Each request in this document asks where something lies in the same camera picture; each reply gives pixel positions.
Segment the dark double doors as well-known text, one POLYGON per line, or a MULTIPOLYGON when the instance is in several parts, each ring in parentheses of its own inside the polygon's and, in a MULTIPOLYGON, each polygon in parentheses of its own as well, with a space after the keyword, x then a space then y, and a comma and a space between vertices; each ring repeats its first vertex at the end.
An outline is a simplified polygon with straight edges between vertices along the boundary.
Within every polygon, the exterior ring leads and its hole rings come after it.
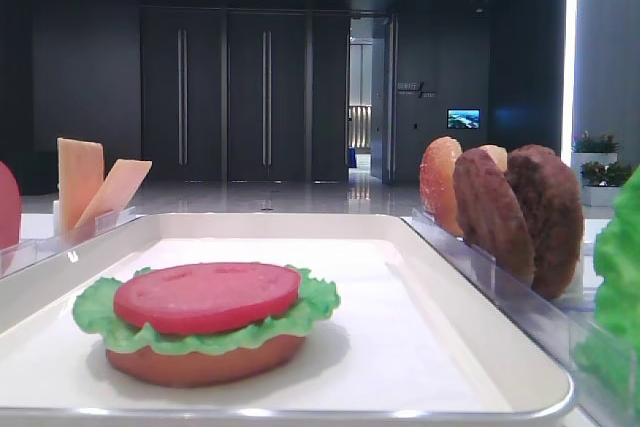
POLYGON ((348 16, 145 8, 143 153, 160 181, 343 181, 348 16))

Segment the wall mounted display screen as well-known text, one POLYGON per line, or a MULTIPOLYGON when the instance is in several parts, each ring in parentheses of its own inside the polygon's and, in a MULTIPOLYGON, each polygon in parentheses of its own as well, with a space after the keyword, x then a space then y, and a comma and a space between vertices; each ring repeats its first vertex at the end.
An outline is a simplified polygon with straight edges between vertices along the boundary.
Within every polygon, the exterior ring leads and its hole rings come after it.
POLYGON ((480 128, 479 109, 448 109, 447 110, 448 129, 468 129, 476 130, 480 128))

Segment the orange cheese slice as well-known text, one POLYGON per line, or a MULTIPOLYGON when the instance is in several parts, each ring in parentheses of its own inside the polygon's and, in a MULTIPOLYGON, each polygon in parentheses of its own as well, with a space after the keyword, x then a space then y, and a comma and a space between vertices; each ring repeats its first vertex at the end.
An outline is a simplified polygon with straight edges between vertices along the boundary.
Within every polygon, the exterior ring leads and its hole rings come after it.
POLYGON ((104 180, 103 146, 59 137, 58 189, 60 230, 76 227, 104 180))
POLYGON ((103 214, 122 211, 152 167, 150 160, 118 159, 75 224, 78 228, 103 214))

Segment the brown meat patty rear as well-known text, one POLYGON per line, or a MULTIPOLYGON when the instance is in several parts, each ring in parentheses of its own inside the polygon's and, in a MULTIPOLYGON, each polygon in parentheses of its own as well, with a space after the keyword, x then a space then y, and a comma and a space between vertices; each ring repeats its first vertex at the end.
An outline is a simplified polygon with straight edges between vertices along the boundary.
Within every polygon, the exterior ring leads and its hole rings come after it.
POLYGON ((553 150, 530 144, 508 154, 506 179, 534 248, 532 289, 556 299, 571 284, 580 259, 584 215, 577 177, 553 150))

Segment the bottom bread slice on tray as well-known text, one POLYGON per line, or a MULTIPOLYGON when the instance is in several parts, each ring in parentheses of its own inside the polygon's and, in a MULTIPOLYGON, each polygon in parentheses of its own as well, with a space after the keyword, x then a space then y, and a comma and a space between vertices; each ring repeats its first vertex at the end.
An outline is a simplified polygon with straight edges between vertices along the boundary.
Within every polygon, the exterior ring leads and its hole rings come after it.
POLYGON ((163 355, 145 347, 133 353, 105 352, 116 370, 154 385, 164 387, 202 387, 252 377, 289 362, 305 339, 278 335, 259 347, 239 347, 224 354, 191 352, 163 355))

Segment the green lettuce leaf upright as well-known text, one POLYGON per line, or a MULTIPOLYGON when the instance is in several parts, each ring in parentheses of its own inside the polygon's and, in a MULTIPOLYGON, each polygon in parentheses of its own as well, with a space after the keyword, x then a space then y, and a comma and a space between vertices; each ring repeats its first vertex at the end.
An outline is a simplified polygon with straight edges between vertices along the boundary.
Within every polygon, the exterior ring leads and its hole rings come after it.
POLYGON ((603 278, 591 332, 574 350, 576 363, 639 410, 639 174, 622 186, 615 214, 596 236, 594 270, 603 278))

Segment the clear acrylic rack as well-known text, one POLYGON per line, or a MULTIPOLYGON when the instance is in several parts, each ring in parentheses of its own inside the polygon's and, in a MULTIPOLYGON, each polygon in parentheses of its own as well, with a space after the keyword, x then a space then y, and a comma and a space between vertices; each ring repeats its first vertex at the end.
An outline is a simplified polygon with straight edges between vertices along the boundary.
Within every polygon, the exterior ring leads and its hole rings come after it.
POLYGON ((129 207, 115 214, 107 213, 79 229, 48 238, 28 239, 1 250, 1 277, 24 270, 54 255, 74 250, 81 243, 107 233, 138 217, 136 208, 129 207))
POLYGON ((409 224, 573 375, 579 406, 591 420, 600 426, 639 424, 639 354, 595 322, 593 289, 547 301, 497 267, 487 253, 438 227, 423 209, 412 211, 409 224))

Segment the white metal tray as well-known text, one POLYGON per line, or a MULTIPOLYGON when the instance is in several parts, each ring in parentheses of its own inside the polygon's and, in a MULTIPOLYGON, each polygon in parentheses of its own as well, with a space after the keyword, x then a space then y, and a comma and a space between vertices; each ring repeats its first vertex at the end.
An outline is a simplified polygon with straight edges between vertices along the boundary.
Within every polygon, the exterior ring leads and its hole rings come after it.
POLYGON ((16 261, 1 281, 5 426, 556 426, 575 403, 567 370, 396 217, 158 214, 16 261), (288 365, 201 389, 115 371, 72 319, 100 277, 215 261, 307 268, 341 306, 288 365))

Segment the clear acrylic rack right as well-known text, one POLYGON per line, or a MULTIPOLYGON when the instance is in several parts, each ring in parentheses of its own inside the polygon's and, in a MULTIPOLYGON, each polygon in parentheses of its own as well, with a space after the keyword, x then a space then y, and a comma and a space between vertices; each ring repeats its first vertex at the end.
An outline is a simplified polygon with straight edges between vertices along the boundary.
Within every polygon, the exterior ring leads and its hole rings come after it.
POLYGON ((497 267, 487 253, 438 227, 423 209, 412 211, 409 224, 573 375, 579 406, 591 420, 600 426, 639 424, 639 354, 595 322, 593 289, 547 301, 497 267))

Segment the orange cheese slice right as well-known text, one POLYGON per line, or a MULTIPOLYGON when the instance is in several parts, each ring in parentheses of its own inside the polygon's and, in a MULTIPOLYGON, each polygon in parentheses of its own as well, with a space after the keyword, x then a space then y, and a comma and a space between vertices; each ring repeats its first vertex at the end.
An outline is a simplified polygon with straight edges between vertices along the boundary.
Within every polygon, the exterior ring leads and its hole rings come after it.
POLYGON ((152 167, 150 160, 118 159, 75 224, 78 228, 103 214, 122 211, 152 167))

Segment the clear acrylic rack left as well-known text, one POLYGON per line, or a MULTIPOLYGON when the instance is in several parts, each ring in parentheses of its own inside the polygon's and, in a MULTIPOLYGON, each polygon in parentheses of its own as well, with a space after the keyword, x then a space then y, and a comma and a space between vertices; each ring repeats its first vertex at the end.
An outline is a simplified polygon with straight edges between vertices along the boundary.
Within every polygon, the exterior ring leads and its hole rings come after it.
POLYGON ((54 255, 74 250, 81 243, 107 233, 138 217, 136 208, 129 207, 115 214, 107 213, 79 229, 48 238, 28 239, 1 250, 1 277, 24 270, 54 255))

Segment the potted plants in planter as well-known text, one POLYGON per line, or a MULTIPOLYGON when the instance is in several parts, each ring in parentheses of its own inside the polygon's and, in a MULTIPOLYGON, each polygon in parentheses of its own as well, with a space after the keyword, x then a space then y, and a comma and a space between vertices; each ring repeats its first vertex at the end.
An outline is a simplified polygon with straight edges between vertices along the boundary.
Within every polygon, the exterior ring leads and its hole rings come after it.
POLYGON ((632 175, 632 166, 618 160, 619 142, 613 134, 574 138, 571 168, 581 186, 582 203, 588 207, 612 207, 615 197, 632 175))

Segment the green lettuce leaf on stack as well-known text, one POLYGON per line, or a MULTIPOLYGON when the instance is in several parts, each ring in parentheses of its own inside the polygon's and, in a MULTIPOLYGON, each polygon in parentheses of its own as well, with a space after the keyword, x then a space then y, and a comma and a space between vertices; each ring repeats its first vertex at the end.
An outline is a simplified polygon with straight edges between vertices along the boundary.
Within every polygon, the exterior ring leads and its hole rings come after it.
POLYGON ((79 294, 72 308, 77 326, 87 334, 102 337, 106 349, 134 353, 143 348, 169 356, 201 353, 222 355, 238 348, 255 349, 280 335, 304 338, 314 324, 329 319, 341 304, 334 282, 311 276, 307 268, 295 268, 302 276, 299 299, 285 313, 254 322, 229 333, 204 335, 161 334, 145 325, 132 327, 114 313, 114 297, 122 282, 101 277, 79 294))

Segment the brown meat patty front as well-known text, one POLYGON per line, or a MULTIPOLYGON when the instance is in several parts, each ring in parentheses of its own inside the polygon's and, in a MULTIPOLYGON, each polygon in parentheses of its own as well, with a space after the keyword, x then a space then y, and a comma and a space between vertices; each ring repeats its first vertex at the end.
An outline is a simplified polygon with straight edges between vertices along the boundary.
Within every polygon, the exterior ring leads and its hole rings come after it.
POLYGON ((492 255, 496 264, 527 286, 534 279, 534 248, 520 204, 503 172, 481 148, 455 163, 457 223, 464 242, 492 255))

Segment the orange cheese slice left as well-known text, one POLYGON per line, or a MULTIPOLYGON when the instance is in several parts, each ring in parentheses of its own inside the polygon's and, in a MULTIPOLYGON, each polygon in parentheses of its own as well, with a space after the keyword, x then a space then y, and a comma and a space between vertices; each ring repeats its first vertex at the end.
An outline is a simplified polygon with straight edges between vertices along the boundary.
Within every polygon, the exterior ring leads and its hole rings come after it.
POLYGON ((58 189, 60 230, 76 227, 104 180, 103 146, 59 137, 58 189))

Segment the brown meat patty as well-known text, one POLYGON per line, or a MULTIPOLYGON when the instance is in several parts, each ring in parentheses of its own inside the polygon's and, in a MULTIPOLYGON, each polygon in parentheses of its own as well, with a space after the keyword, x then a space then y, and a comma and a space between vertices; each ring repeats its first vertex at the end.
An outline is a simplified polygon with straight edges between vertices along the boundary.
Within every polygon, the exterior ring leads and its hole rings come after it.
POLYGON ((496 264, 527 286, 534 279, 534 248, 520 204, 503 172, 481 148, 455 163, 457 223, 464 242, 492 255, 496 264))
POLYGON ((571 284, 580 259, 584 215, 577 177, 553 150, 530 144, 508 154, 506 179, 534 248, 532 289, 556 299, 571 284))

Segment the red tomato slice upright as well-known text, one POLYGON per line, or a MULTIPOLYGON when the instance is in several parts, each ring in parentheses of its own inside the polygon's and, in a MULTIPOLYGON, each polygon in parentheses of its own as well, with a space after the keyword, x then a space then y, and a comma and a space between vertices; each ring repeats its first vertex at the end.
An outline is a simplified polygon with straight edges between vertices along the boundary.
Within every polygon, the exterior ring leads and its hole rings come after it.
POLYGON ((19 243, 22 203, 17 181, 11 170, 0 163, 0 248, 19 243))

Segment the brown bun slice upright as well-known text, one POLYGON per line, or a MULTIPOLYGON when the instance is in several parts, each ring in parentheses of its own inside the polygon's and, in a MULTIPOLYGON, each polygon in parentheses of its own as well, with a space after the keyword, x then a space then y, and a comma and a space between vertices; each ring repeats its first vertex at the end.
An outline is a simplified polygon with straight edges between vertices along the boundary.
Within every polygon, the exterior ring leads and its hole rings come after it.
POLYGON ((452 137, 440 137, 425 149, 420 164, 420 198, 437 225, 463 238, 457 224, 457 201, 453 185, 455 162, 462 154, 460 143, 452 137))

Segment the red tomato slice on stack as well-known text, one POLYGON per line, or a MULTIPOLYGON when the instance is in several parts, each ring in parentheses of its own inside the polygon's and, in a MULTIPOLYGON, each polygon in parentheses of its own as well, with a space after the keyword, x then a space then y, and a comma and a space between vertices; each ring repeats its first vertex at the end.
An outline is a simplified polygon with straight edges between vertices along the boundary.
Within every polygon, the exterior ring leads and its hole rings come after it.
POLYGON ((291 268, 255 262, 175 266, 118 287, 114 313, 162 334, 226 332, 284 313, 298 300, 301 279, 291 268))

